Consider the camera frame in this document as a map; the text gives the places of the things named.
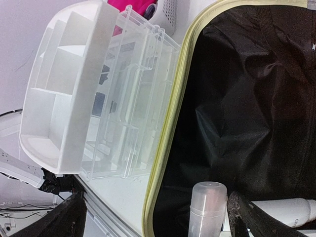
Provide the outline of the white lotion tube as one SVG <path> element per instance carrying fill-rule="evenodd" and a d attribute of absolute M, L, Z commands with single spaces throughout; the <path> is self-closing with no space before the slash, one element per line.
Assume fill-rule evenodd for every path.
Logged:
<path fill-rule="evenodd" d="M 280 226 L 298 228 L 316 219 L 316 201 L 303 198 L 249 201 L 245 197 L 235 197 L 227 203 L 224 230 L 232 230 L 238 219 L 251 230 L 264 227 L 271 230 Z"/>

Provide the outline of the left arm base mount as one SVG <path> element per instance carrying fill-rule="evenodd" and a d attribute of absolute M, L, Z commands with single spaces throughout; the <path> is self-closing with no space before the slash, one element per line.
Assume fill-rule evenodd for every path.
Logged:
<path fill-rule="evenodd" d="M 64 192 L 82 193 L 83 186 L 78 182 L 74 175 L 62 175 L 57 177 L 54 173 L 42 168 L 43 184 L 39 187 L 40 191 L 59 195 Z"/>

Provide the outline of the white perforated plastic basket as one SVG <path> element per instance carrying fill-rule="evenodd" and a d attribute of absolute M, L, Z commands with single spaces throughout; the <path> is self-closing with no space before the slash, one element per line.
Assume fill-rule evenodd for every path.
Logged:
<path fill-rule="evenodd" d="M 176 25 L 176 0 L 158 0 L 156 9 L 149 22 L 165 29 L 165 32 L 172 36 Z"/>

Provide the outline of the white plastic drawer organizer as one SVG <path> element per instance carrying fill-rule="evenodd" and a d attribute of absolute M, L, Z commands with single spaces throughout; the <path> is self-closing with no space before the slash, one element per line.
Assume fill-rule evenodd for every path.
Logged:
<path fill-rule="evenodd" d="M 102 0 L 58 12 L 29 77 L 20 144 L 55 174 L 149 173 L 180 51 L 131 6 Z"/>

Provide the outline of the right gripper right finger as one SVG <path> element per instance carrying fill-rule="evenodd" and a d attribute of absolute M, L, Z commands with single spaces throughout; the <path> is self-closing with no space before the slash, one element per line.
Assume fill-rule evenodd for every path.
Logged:
<path fill-rule="evenodd" d="M 252 202 L 232 192 L 227 213 L 233 237 L 304 237 L 295 228 L 309 221 L 309 201 L 291 198 Z"/>

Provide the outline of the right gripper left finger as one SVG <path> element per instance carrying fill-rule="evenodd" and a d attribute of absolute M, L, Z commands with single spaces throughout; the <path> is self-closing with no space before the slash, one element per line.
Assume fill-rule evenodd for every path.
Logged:
<path fill-rule="evenodd" d="M 87 207 L 82 193 L 74 193 L 41 219 L 13 237 L 82 237 Z"/>

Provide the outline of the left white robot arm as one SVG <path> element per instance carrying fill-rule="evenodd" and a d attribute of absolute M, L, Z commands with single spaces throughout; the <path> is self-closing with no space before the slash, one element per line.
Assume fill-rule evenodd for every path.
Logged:
<path fill-rule="evenodd" d="M 20 129 L 22 109 L 12 110 L 0 115 L 0 137 L 5 138 Z M 40 191 L 60 193 L 60 185 L 55 174 L 46 169 L 30 165 L 0 150 L 0 173 L 8 178 L 25 182 Z"/>

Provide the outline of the clear plastic bottle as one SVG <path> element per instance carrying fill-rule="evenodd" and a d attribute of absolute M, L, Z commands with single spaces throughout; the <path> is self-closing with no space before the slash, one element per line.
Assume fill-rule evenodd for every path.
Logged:
<path fill-rule="evenodd" d="M 227 188 L 218 182 L 194 185 L 190 205 L 188 236 L 218 237 L 225 217 Z"/>

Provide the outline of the red shirt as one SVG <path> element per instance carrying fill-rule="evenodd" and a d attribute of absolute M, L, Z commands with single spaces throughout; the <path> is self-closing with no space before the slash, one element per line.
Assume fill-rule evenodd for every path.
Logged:
<path fill-rule="evenodd" d="M 149 5 L 156 3 L 156 0 L 107 0 L 107 3 L 120 12 L 123 12 L 128 5 L 140 15 L 144 15 Z"/>

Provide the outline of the pale yellow hard-shell suitcase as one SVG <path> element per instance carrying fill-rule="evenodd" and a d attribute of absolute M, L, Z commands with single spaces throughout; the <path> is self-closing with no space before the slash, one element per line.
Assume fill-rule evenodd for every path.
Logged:
<path fill-rule="evenodd" d="M 249 200 L 316 197 L 315 1 L 218 0 L 188 26 L 143 236 L 187 236 L 202 181 Z"/>

